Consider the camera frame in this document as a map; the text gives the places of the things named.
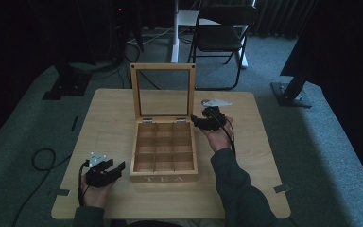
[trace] curtain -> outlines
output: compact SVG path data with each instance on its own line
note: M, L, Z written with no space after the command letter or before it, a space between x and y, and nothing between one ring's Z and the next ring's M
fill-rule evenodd
M297 38L318 0L256 0L258 18L251 32Z

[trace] lid frame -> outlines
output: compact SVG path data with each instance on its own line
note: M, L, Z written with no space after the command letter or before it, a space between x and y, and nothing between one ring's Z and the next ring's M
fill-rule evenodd
M131 71L131 84L134 98L134 111L135 118L142 119L151 116L169 116L161 114L142 115L141 112L141 98L140 87L138 82L139 71L141 70L180 70L188 72L188 91L187 91L187 114L176 114L172 116L185 116L188 117L193 114L194 107L194 92L196 81L196 65L194 63L132 63L130 65Z

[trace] gray carpet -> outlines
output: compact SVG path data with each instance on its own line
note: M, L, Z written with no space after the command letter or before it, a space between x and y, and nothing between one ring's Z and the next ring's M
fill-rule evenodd
M343 129L318 86L307 83L303 91L313 106L281 107L270 88L272 82L290 82L279 77L295 40L251 37L247 47L249 68L242 71L234 91L254 93L267 131L276 165L291 208L291 219L280 226L363 226L363 167ZM139 62L169 62L171 40L154 39L145 43ZM189 44L181 42L180 62L187 61ZM134 61L138 53L128 46ZM197 85L233 83L235 61L198 59ZM83 64L77 67L86 69ZM98 88L129 88L127 65L119 70L95 73L85 96L64 96L61 100L42 100L56 80L51 67L29 88L10 119L0 130L0 226L10 226L23 202L43 179L46 171L32 167L36 150L52 148L56 164L72 153L94 91ZM161 89L169 87L150 78ZM50 166L52 155L42 152L36 158L40 168ZM16 226L71 226L71 220L55 220L50 211L52 191L59 188L67 162L52 169L41 188L21 212Z

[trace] wooden table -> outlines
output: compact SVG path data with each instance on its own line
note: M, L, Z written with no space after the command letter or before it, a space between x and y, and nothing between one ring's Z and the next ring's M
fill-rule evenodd
M238 163L250 173L252 184L265 194L276 217L287 218L290 208L285 193L274 190L282 183L253 94L196 91L194 115L202 117L200 102L215 97L233 104L220 110L233 118ZM123 177L117 180L109 196L105 218L224 218L210 163L213 152L203 133L195 128L199 166L197 182L132 183L129 173L134 127L132 90L99 89L95 92L60 186L70 193L57 196L52 217L73 218L78 207L78 171L81 163L95 152L113 158L116 166L126 162Z

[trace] box hinge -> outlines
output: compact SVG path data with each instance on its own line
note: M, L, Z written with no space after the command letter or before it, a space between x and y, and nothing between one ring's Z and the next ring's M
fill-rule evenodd
M152 123L152 118L143 118L143 123L151 124Z
M185 120L185 118L177 118L176 122L177 123L186 123L186 120Z

